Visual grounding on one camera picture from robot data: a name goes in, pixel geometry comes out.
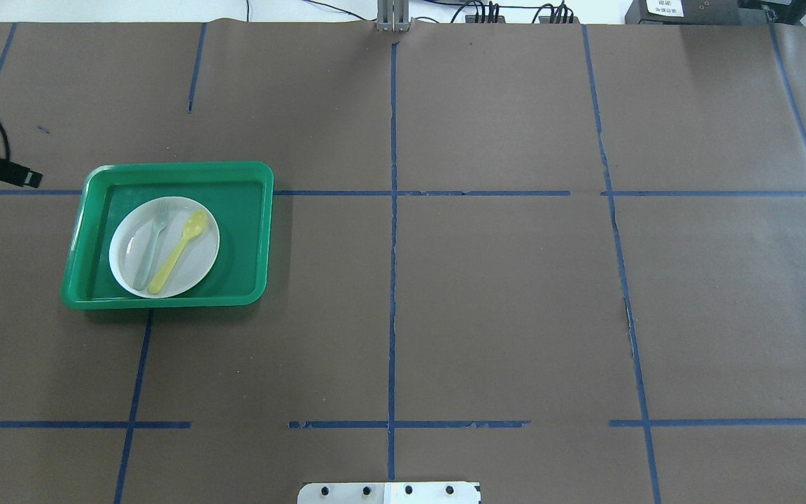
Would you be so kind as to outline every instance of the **white plate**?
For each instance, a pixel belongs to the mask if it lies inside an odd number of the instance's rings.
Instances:
[[[151,281],[151,277],[154,277],[160,265],[167,260],[173,247],[179,243],[185,221],[195,211],[204,210],[207,213],[208,223],[201,235],[188,242],[164,288],[160,293],[152,294],[148,292],[147,287],[143,290],[132,288],[132,282],[141,267],[145,249],[151,239],[151,224],[157,211],[157,202],[160,201],[166,203],[170,221],[166,229],[160,233],[148,281]],[[143,298],[160,299],[176,296],[195,287],[211,271],[219,251],[220,228],[210,210],[203,204],[185,197],[161,197],[139,205],[121,221],[114,232],[114,238],[111,239],[108,259],[114,278],[125,290]]]

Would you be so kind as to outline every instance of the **gray metal bracket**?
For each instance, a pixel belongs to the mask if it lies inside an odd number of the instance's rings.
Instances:
[[[378,0],[375,24],[379,32],[409,32],[409,0]]]

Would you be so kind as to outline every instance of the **green tray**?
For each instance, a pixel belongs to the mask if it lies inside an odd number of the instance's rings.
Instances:
[[[80,197],[61,298],[72,309],[237,306],[266,290],[272,170],[261,162],[195,162],[102,166]],[[111,274],[108,247],[124,217],[148,200],[187,197],[220,226],[220,252],[201,283],[173,297],[128,293]]]

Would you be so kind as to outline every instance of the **yellow plastic spoon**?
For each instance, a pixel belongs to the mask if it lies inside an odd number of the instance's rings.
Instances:
[[[154,278],[152,278],[151,283],[148,284],[149,293],[157,294],[164,288],[164,284],[167,283],[167,279],[169,279],[171,272],[173,272],[173,267],[176,266],[176,261],[179,261],[179,256],[182,255],[185,246],[188,245],[188,242],[191,242],[193,238],[203,233],[205,227],[207,227],[207,213],[204,210],[196,211],[185,221],[185,226],[183,226],[182,229],[182,239],[179,240],[179,243],[176,244],[176,247],[173,248],[173,251],[167,256],[167,260],[164,261],[164,264],[161,265],[160,269],[154,274]]]

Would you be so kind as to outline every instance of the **white bracket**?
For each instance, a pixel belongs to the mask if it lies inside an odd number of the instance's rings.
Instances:
[[[379,32],[409,32],[409,0],[378,0]]]
[[[297,504],[481,504],[481,485],[470,482],[307,484]]]

